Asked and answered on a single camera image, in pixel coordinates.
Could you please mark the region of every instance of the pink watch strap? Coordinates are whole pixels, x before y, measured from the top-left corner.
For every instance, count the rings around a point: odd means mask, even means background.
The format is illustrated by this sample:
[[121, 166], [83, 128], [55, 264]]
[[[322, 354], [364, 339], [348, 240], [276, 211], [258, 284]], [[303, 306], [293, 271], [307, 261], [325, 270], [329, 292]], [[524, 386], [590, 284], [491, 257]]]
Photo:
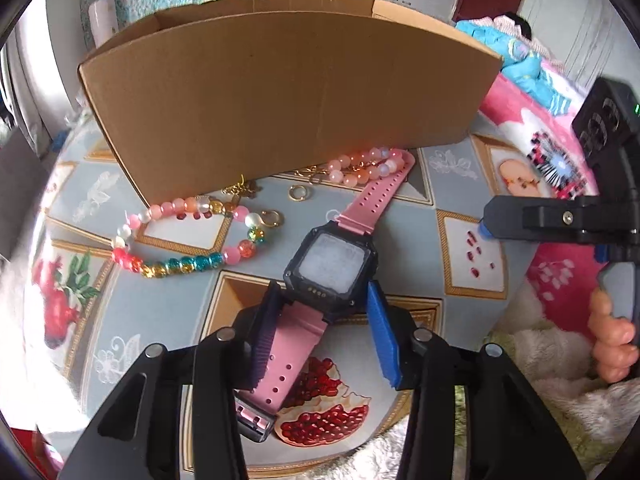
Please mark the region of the pink watch strap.
[[264, 377], [253, 392], [238, 392], [238, 396], [275, 415], [326, 327], [322, 312], [299, 301], [285, 305], [276, 324]]
[[371, 234], [376, 222], [415, 164], [414, 156], [402, 151], [401, 171], [369, 182], [337, 218], [338, 225], [359, 235]]

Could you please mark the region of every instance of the multicolored beaded bracelet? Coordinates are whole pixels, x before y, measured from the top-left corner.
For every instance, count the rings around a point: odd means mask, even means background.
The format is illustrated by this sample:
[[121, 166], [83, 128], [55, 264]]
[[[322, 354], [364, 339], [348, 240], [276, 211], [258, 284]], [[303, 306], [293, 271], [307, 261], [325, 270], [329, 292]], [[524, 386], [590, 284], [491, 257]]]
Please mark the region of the multicolored beaded bracelet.
[[322, 177], [327, 176], [334, 184], [344, 184], [347, 187], [364, 185], [369, 180], [385, 178], [396, 171], [402, 170], [402, 150], [371, 148], [366, 152], [354, 155], [341, 155], [327, 164], [309, 166], [294, 171], [297, 176], [308, 176], [309, 182], [319, 184]]
[[[225, 247], [219, 253], [211, 253], [208, 256], [184, 256], [180, 259], [169, 258], [165, 262], [144, 262], [142, 258], [129, 253], [129, 241], [134, 231], [140, 226], [174, 214], [180, 218], [186, 215], [186, 212], [192, 213], [194, 218], [199, 218], [200, 214], [206, 218], [210, 218], [213, 214], [223, 214], [233, 218], [249, 228], [247, 239], [241, 240], [235, 247]], [[127, 216], [126, 224], [118, 229], [117, 236], [111, 240], [113, 247], [111, 259], [123, 269], [145, 278], [164, 278], [174, 274], [217, 269], [223, 264], [235, 265], [243, 258], [254, 256], [257, 246], [265, 241], [265, 228], [278, 227], [282, 224], [282, 217], [277, 211], [262, 211], [262, 215], [273, 216], [273, 222], [265, 222], [262, 216], [249, 212], [245, 206], [236, 206], [232, 202], [222, 203], [209, 196], [189, 197], [186, 200], [177, 198], [173, 202], [164, 202], [162, 205], [154, 204], [140, 214]]]

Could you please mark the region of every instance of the metal screw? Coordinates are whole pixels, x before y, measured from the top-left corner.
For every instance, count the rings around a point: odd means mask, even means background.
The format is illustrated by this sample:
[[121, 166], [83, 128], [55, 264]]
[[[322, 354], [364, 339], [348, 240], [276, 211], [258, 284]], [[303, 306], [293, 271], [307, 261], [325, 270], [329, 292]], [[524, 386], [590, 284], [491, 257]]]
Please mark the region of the metal screw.
[[414, 339], [416, 341], [420, 341], [421, 343], [427, 343], [433, 337], [433, 333], [431, 330], [427, 328], [416, 328], [414, 330]]
[[236, 337], [236, 331], [230, 326], [223, 326], [216, 332], [218, 341], [231, 341]]
[[494, 343], [485, 346], [484, 351], [489, 357], [500, 357], [502, 355], [502, 347]]
[[145, 355], [151, 359], [158, 357], [164, 349], [160, 343], [153, 343], [145, 348]]

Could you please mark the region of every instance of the smartwatch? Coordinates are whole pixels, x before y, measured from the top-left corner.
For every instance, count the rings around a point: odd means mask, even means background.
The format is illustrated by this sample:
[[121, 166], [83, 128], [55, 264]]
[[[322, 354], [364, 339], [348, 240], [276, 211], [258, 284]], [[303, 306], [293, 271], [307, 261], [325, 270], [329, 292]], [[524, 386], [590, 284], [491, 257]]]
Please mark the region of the smartwatch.
[[264, 377], [236, 393], [241, 434], [263, 442], [326, 327], [366, 304], [367, 283], [378, 268], [372, 234], [376, 222], [415, 164], [401, 151], [397, 173], [369, 182], [335, 220], [311, 229], [284, 272], [285, 304], [276, 324]]

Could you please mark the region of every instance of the finger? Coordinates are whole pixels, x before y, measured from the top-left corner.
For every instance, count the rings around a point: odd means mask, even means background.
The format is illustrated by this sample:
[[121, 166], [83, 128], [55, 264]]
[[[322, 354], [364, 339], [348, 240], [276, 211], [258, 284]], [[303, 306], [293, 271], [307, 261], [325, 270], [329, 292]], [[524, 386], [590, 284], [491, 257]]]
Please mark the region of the finger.
[[591, 314], [588, 325], [596, 339], [609, 346], [627, 344], [636, 334], [636, 328], [628, 319], [615, 319], [603, 314]]
[[592, 354], [596, 360], [612, 368], [627, 368], [638, 361], [638, 348], [633, 345], [607, 346], [596, 341]]
[[629, 375], [629, 368], [612, 368], [602, 363], [598, 363], [596, 371], [607, 383], [617, 383]]
[[602, 314], [603, 316], [608, 316], [613, 310], [611, 298], [604, 290], [602, 290], [601, 288], [596, 288], [591, 293], [589, 309], [594, 314]]

